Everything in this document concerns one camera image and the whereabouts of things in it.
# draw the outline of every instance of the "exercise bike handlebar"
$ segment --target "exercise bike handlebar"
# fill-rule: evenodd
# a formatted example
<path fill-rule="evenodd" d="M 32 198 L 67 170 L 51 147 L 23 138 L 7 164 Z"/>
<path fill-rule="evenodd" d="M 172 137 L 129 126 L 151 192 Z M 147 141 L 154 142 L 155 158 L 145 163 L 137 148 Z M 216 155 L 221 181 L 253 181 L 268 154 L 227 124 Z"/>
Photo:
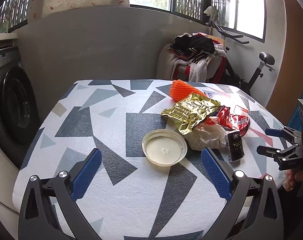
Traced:
<path fill-rule="evenodd" d="M 232 35 L 230 33 L 227 33 L 220 25 L 218 25 L 216 22 L 213 22 L 211 19 L 209 19 L 208 26 L 213 26 L 222 36 L 230 38 L 234 41 L 237 41 L 240 44 L 248 44 L 249 41 L 240 41 L 238 38 L 243 38 L 244 36 L 242 34 Z"/>

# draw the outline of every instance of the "plastic lid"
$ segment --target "plastic lid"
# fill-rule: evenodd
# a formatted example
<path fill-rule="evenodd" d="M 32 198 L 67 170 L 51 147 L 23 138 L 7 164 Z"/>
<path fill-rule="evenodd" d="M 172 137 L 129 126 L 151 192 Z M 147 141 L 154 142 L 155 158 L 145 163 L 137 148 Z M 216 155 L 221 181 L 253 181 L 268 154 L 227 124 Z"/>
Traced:
<path fill-rule="evenodd" d="M 187 144 L 178 133 L 159 129 L 145 135 L 142 147 L 147 159 L 159 166 L 172 166 L 187 153 Z"/>

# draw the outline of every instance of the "human hand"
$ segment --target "human hand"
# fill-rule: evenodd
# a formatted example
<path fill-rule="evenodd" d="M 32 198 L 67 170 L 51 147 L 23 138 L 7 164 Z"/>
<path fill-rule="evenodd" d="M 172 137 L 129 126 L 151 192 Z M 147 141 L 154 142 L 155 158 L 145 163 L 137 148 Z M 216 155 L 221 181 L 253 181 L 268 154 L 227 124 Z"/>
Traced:
<path fill-rule="evenodd" d="M 285 171 L 284 189 L 290 191 L 295 187 L 296 182 L 303 182 L 303 170 L 288 170 Z"/>

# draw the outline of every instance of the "geometric pattern tablecloth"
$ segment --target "geometric pattern tablecloth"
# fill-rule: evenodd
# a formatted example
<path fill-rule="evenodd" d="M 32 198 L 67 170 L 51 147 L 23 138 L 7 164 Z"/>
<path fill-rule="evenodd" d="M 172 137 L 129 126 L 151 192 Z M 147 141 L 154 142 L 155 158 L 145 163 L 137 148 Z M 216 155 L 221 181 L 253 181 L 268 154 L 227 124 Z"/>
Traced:
<path fill-rule="evenodd" d="M 93 148 L 103 162 L 79 208 L 102 239 L 194 240 L 212 226 L 225 205 L 200 161 L 188 149 L 186 157 L 171 167 L 159 167 L 144 156 L 141 142 L 155 129 L 176 130 L 160 112 L 172 107 L 171 81 L 83 80 L 72 85 L 39 129 L 18 174 L 13 203 L 20 209 L 29 177 L 56 176 Z M 283 126 L 264 107 L 236 87 L 191 83 L 222 105 L 249 110 L 250 129 L 242 138 L 245 157 L 231 163 L 249 177 L 269 173 L 277 186 L 284 173 L 272 158 L 258 155 L 258 145 L 283 149 L 286 141 L 264 134 L 266 128 Z M 228 161 L 222 151 L 219 158 Z M 56 199 L 53 209 L 63 231 L 72 233 Z M 242 216 L 248 211 L 245 203 Z"/>

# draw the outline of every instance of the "blue gripper pad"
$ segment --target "blue gripper pad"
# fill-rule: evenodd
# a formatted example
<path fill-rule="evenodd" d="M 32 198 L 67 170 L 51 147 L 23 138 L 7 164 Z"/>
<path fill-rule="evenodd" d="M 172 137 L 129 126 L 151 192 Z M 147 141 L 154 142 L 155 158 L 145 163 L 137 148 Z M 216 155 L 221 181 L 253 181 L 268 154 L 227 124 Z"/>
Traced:
<path fill-rule="evenodd" d="M 283 137 L 283 136 L 285 136 L 285 133 L 282 130 L 271 129 L 271 128 L 267 128 L 265 130 L 265 134 L 269 135 L 269 136 L 274 136 L 274 137 Z"/>
<path fill-rule="evenodd" d="M 229 201 L 231 199 L 231 181 L 206 148 L 201 151 L 201 161 L 212 179 L 219 196 Z"/>
<path fill-rule="evenodd" d="M 82 198 L 102 163 L 102 153 L 96 150 L 72 182 L 72 200 Z"/>

